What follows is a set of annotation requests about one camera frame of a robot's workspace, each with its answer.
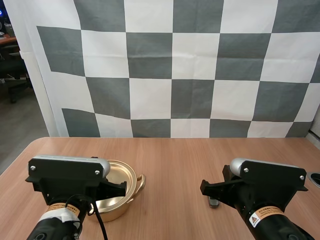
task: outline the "orange label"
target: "orange label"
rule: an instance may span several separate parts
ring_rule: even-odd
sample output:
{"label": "orange label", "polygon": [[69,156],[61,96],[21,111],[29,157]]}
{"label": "orange label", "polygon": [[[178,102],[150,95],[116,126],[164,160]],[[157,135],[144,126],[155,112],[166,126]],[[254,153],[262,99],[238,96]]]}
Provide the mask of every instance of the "orange label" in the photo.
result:
{"label": "orange label", "polygon": [[281,214],[285,215],[280,208],[276,206],[265,206],[260,208],[259,210],[255,211],[255,214],[262,220],[270,215]]}
{"label": "orange label", "polygon": [[[62,209],[66,206],[65,203],[55,203],[55,204],[52,204],[48,207],[48,209],[46,210],[46,212],[49,212],[51,210],[56,210],[56,209]],[[71,212],[73,212],[76,216],[79,215],[80,213],[80,210],[78,208],[76,208],[75,206],[71,205],[71,204],[68,204],[68,206],[66,206],[67,209],[69,209]]]}
{"label": "orange label", "polygon": [[280,215],[285,215],[280,208],[276,207],[276,206],[265,206],[263,208],[260,208],[259,210],[255,211],[249,218],[249,222],[252,224],[252,226],[255,228],[258,223],[271,215],[276,215],[276,214],[280,214]]}

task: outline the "gray floor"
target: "gray floor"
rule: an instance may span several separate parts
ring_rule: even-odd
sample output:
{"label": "gray floor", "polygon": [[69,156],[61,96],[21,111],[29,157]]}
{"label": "gray floor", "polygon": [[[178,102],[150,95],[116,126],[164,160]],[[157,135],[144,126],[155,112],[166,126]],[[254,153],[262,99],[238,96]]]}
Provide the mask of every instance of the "gray floor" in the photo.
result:
{"label": "gray floor", "polygon": [[33,140],[47,136],[34,91],[26,89],[11,104],[6,87],[0,84],[0,174]]}

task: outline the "round hole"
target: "round hole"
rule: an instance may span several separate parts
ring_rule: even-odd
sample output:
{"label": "round hole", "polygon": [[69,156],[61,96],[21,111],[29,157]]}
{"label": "round hole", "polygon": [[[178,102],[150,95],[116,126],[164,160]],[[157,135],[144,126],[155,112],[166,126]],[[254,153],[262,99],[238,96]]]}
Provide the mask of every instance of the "round hole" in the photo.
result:
{"label": "round hole", "polygon": [[45,239],[46,239],[45,233],[40,233],[38,236],[35,237],[35,240],[45,240]]}
{"label": "round hole", "polygon": [[299,240],[299,238],[296,235],[290,234],[288,240]]}

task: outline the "black cylinder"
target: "black cylinder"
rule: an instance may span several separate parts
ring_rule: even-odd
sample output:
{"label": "black cylinder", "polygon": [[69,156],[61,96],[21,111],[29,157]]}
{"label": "black cylinder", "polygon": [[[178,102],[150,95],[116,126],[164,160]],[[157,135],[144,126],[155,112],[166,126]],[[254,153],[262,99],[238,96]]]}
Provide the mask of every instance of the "black cylinder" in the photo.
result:
{"label": "black cylinder", "polygon": [[262,219],[255,227],[245,221],[256,240],[307,240],[306,236],[285,216],[275,214]]}

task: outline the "wooden table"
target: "wooden table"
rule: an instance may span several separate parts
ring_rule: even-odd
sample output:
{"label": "wooden table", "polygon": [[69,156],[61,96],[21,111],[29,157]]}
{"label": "wooden table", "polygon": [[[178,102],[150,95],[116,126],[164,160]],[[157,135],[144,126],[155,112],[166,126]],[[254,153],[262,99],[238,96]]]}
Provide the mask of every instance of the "wooden table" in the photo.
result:
{"label": "wooden table", "polygon": [[5,45],[16,41],[17,38],[15,36],[10,37],[8,34],[5,34],[4,38],[0,38],[0,45]]}
{"label": "wooden table", "polygon": [[[0,239],[24,240],[47,209],[28,176],[35,155],[116,159],[146,175],[146,187],[128,212],[105,227],[110,240],[253,240],[238,212],[208,206],[202,179],[222,182],[222,169],[236,157],[297,165],[320,171],[320,151],[306,139],[40,138],[0,176]],[[308,179],[285,213],[320,239],[320,189]],[[86,219],[81,240],[103,239],[99,224]]]}

